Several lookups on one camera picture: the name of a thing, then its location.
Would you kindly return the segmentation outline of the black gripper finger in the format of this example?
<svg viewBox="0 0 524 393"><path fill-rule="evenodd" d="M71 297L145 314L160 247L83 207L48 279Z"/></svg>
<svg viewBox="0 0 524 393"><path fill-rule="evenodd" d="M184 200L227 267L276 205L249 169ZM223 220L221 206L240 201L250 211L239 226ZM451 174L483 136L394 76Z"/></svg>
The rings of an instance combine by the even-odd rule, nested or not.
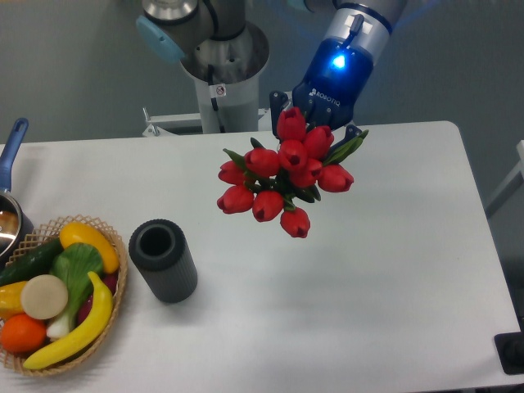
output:
<svg viewBox="0 0 524 393"><path fill-rule="evenodd" d="M343 146L345 143L349 142L350 140L359 137L361 134L362 134L362 129L360 129L359 127L357 127L354 124L348 124L346 126L344 138L340 140L339 142L333 144L330 147L329 152L333 153L337 148Z"/></svg>
<svg viewBox="0 0 524 393"><path fill-rule="evenodd" d="M288 103L288 95L285 92L274 90L269 94L269 109L271 112L271 126L273 134L277 134L278 119L281 112Z"/></svg>

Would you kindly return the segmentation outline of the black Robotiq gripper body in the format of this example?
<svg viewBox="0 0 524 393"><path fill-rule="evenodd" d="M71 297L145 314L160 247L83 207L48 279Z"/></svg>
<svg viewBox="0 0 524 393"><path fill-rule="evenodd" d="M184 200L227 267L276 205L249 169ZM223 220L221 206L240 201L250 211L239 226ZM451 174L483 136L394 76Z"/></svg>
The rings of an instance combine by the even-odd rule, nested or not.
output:
<svg viewBox="0 0 524 393"><path fill-rule="evenodd" d="M292 90L293 106L307 123L338 129L353 120L355 103L372 71L373 61L365 53L325 39Z"/></svg>

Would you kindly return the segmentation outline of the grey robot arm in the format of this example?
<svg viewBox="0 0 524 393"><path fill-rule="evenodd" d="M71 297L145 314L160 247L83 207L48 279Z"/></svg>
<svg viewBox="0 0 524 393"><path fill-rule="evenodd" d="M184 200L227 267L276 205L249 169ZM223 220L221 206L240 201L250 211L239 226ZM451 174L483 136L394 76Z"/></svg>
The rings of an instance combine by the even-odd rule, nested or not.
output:
<svg viewBox="0 0 524 393"><path fill-rule="evenodd" d="M297 107L307 125L345 128L405 4L335 1L334 16L302 80L269 96L271 120ZM243 1L145 1L137 30L161 59L193 79L204 133L253 131L259 77L269 59L263 31L246 19Z"/></svg>

